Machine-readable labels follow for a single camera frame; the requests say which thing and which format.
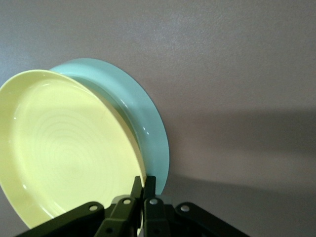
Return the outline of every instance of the concentric rings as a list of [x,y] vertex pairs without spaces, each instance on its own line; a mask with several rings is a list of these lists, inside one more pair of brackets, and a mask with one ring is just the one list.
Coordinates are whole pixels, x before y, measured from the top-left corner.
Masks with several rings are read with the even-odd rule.
[[169,172],[169,145],[157,108],[130,75],[118,67],[92,58],[78,58],[51,69],[75,79],[106,98],[134,132],[146,174],[155,176],[161,194]]
[[0,182],[29,227],[89,201],[109,206],[130,193],[135,176],[145,176],[121,116],[71,78],[18,74],[0,89],[0,109]]

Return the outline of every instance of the screw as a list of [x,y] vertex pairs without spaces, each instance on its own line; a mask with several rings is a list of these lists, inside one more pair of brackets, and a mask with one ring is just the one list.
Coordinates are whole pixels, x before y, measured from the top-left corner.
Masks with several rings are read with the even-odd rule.
[[187,205],[183,205],[180,209],[184,212],[188,212],[190,210],[190,208]]
[[149,201],[149,203],[150,203],[151,205],[156,205],[156,204],[158,203],[158,200],[157,200],[157,199],[151,199],[151,200]]
[[96,209],[98,209],[97,205],[92,205],[91,207],[89,207],[89,211],[95,211]]
[[125,200],[123,201],[123,203],[124,203],[125,205],[128,205],[128,204],[131,203],[131,200],[130,200],[130,199],[125,199]]

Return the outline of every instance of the yellow plate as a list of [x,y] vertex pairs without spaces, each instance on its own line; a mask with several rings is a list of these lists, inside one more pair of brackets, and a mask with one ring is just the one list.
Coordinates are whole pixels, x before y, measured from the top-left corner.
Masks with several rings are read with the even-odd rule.
[[105,207],[145,177],[112,105],[73,79],[26,71],[0,89],[0,184],[33,228],[88,201]]

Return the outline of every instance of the gray wall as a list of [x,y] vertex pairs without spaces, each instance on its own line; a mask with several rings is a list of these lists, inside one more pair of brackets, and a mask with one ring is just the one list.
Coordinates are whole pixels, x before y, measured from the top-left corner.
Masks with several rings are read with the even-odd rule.
[[[0,84],[74,58],[108,61],[162,116],[174,204],[253,237],[316,236],[316,1],[0,6]],[[0,193],[0,236],[24,230]]]

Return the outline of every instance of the glossy plate surface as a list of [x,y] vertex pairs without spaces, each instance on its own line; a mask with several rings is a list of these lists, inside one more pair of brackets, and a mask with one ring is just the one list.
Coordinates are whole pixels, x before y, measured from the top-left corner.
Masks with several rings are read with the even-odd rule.
[[32,70],[0,89],[0,183],[30,227],[88,201],[129,194],[145,168],[133,133],[95,91]]
[[116,66],[80,58],[51,69],[69,76],[106,98],[135,134],[147,175],[157,178],[161,194],[169,172],[169,145],[161,117],[145,90]]

